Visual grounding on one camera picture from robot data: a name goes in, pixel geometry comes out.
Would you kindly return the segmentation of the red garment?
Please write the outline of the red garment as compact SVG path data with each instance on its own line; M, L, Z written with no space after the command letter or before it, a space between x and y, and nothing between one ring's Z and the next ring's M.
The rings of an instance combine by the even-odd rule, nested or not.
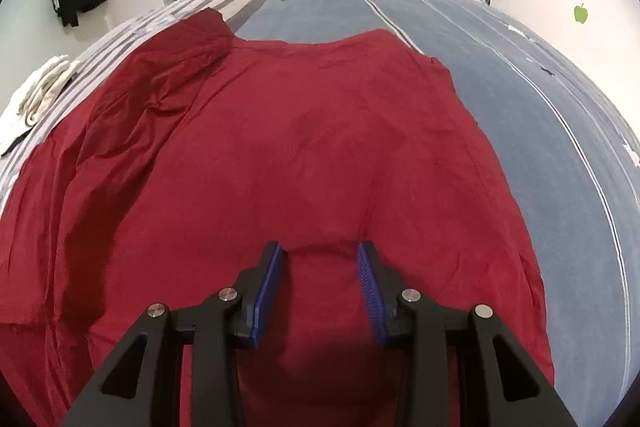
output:
M542 373L544 283L500 162L448 69L384 30L250 41L205 10L139 46L30 153L1 217L1 372L56 426L151 303L196 305L288 255L251 426L389 426L399 353L357 274L371 241L412 287L492 306Z

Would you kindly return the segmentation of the striped grey blue bedsheet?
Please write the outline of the striped grey blue bedsheet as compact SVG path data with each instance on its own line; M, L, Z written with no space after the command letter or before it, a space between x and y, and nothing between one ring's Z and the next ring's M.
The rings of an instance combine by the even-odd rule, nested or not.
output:
M178 0L121 23L79 54L43 121L1 161L9 193L24 162L146 39L199 10L242 38L329 42L385 29L450 70L487 135L533 241L559 394L601 426L639 374L638 136L572 62L522 24L469 0Z

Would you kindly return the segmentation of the folded white cream garment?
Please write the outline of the folded white cream garment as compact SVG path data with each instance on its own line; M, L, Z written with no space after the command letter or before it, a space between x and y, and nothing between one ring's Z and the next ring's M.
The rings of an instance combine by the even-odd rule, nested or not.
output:
M11 152L18 140L48 113L80 65L81 61L72 61L67 55L51 57L11 95L1 114L2 156Z

